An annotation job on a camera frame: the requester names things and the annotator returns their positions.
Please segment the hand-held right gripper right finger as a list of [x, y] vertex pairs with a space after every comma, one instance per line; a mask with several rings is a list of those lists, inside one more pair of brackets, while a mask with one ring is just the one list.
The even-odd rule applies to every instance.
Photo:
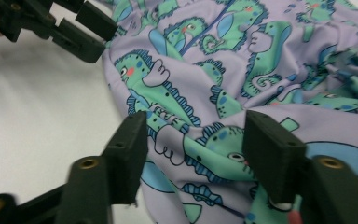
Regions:
[[242, 151], [273, 202], [301, 198], [290, 224], [358, 224], [358, 148], [305, 144], [270, 116], [249, 111]]

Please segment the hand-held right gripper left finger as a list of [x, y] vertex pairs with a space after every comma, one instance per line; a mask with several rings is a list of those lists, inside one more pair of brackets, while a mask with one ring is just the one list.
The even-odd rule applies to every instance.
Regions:
[[114, 224], [112, 206], [136, 202], [147, 154], [146, 113], [127, 116], [103, 153], [75, 161], [55, 224]]

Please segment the seahorse print baby swimsuit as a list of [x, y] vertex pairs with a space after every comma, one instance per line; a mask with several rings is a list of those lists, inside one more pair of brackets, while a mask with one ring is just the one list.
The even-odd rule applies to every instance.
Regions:
[[119, 110], [147, 115], [146, 208], [156, 224], [303, 224], [242, 153], [245, 114], [358, 175], [358, 7], [350, 0], [103, 0]]

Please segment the white board sheet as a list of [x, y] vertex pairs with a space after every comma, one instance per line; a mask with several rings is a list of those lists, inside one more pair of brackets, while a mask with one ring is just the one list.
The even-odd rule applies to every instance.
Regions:
[[[70, 160], [98, 149], [124, 116], [104, 62], [72, 63], [40, 44], [0, 45], [0, 191], [30, 198], [53, 186]], [[139, 208], [115, 209], [118, 224], [156, 224], [142, 186], [141, 195]]]

